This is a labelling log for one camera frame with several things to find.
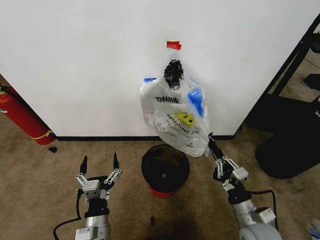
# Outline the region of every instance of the yellow smiley face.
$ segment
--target yellow smiley face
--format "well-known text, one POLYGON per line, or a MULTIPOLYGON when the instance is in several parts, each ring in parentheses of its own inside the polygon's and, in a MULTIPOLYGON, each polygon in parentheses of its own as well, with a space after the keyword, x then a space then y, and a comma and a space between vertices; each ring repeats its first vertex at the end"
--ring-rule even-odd
POLYGON ((186 112, 180 113, 178 115, 178 119, 180 120, 181 123, 183 123, 189 128, 191 128, 194 125, 194 118, 186 112))

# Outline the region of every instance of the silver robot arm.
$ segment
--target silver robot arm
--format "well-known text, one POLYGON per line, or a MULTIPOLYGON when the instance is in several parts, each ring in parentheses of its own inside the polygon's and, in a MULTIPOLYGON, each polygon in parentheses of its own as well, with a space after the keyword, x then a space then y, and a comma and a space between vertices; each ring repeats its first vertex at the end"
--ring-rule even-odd
POLYGON ((213 179, 222 182, 228 193, 228 202, 240 226, 240 240, 282 240, 277 229, 270 224, 276 219, 275 213, 269 207, 257 208, 251 200, 252 192, 246 191, 243 186, 248 172, 224 156, 212 134, 209 135, 208 145, 215 160, 213 179))
POLYGON ((75 178, 82 186, 85 202, 89 204, 84 214, 85 227, 77 229, 75 240, 107 240, 110 236, 108 215, 110 213, 107 201, 110 199, 109 189, 122 174, 116 153, 113 158, 114 170, 109 176, 99 176, 87 179, 87 158, 85 157, 79 175, 75 178))

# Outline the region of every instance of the red fire extinguisher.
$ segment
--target red fire extinguisher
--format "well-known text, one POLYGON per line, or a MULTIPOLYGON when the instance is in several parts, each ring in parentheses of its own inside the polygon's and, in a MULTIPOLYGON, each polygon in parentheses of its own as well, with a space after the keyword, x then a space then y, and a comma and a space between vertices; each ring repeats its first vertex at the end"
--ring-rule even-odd
POLYGON ((1 87, 0 89, 0 112, 10 118, 38 144, 45 145, 55 140, 52 131, 12 87, 1 87))

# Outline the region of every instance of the trash can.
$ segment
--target trash can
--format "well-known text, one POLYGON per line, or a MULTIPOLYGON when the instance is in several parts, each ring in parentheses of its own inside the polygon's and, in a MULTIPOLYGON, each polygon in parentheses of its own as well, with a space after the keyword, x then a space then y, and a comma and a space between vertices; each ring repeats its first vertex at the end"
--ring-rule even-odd
POLYGON ((190 165, 186 155, 168 144, 150 148, 142 157, 141 170, 153 195, 167 198, 186 182, 190 165))

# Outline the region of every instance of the blue plastic piece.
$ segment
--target blue plastic piece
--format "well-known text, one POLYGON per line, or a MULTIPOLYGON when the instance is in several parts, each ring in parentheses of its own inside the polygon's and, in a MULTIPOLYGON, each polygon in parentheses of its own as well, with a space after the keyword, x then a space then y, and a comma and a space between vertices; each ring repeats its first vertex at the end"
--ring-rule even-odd
POLYGON ((156 78, 144 78, 143 79, 143 81, 145 82, 145 83, 148 83, 148 82, 151 82, 151 81, 153 81, 153 80, 155 80, 156 78))
POLYGON ((202 103, 202 91, 200 88, 195 88, 189 91, 188 97, 191 101, 191 103, 195 106, 197 109, 199 115, 201 118, 204 117, 204 108, 201 106, 202 103))

